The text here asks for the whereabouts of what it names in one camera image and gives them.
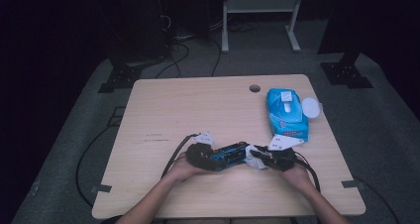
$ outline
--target blue package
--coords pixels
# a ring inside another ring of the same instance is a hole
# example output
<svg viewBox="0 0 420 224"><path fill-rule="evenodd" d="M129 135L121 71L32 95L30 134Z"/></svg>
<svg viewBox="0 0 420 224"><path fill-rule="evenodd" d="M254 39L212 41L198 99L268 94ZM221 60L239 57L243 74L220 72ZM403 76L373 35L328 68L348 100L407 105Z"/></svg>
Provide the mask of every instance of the blue package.
<svg viewBox="0 0 420 224"><path fill-rule="evenodd" d="M266 95L271 131L308 142L308 118L303 114L299 96L292 89L272 88Z"/></svg>

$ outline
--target wooden table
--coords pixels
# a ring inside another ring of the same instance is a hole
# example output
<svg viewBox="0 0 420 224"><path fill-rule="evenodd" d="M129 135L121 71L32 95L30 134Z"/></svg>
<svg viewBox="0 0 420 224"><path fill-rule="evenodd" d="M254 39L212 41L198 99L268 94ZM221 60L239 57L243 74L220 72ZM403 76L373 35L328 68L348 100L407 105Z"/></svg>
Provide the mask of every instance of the wooden table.
<svg viewBox="0 0 420 224"><path fill-rule="evenodd" d="M257 85L260 92L251 92ZM173 78L134 85L92 214L125 213L160 179L175 148L188 135L209 131L214 149L245 141L267 146L272 138L265 97L273 87L316 97L305 75ZM192 144L190 140L183 151ZM309 142L295 147L316 170L322 193L342 213L359 215L365 204L324 114L310 120ZM239 165L195 176L178 185L159 218L270 217L312 215L306 200L275 171Z"/></svg>

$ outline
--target wet wipes package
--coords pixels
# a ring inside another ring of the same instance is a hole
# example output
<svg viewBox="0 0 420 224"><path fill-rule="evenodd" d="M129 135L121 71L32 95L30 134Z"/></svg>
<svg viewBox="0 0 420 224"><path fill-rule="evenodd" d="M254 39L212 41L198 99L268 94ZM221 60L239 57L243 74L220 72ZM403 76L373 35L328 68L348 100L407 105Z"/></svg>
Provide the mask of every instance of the wet wipes package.
<svg viewBox="0 0 420 224"><path fill-rule="evenodd" d="M266 96L271 131L308 142L308 118L303 113L299 96L292 89L272 88Z"/></svg>

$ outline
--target shelf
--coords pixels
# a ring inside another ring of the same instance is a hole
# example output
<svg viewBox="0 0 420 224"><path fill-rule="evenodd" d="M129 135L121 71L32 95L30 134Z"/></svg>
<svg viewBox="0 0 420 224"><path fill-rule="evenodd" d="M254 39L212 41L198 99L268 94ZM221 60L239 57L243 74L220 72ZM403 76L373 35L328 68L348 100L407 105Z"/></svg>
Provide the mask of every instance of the shelf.
<svg viewBox="0 0 420 224"><path fill-rule="evenodd" d="M296 0L227 0L227 13L293 12Z"/></svg>

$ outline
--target hole in table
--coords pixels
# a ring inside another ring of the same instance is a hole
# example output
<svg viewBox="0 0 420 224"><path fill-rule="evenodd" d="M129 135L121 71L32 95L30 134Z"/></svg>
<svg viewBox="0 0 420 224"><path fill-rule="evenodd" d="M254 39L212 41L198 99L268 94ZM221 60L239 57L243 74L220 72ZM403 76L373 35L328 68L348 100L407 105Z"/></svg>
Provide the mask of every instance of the hole in table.
<svg viewBox="0 0 420 224"><path fill-rule="evenodd" d="M250 91L251 92L260 92L261 90L262 89L256 84L253 84L253 85L250 86Z"/></svg>

